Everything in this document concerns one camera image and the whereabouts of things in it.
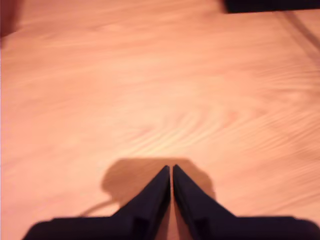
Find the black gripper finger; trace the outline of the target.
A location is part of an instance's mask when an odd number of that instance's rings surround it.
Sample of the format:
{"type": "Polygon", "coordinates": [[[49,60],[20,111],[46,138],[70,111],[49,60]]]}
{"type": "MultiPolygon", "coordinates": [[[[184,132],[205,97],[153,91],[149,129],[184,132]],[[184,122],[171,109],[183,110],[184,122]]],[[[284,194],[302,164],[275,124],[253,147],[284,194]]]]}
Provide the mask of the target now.
{"type": "Polygon", "coordinates": [[[173,166],[173,193],[194,240],[231,240],[236,216],[207,195],[179,165],[173,166]]]}
{"type": "Polygon", "coordinates": [[[153,240],[171,201],[170,167],[164,166],[115,216],[126,224],[122,240],[153,240]]]}

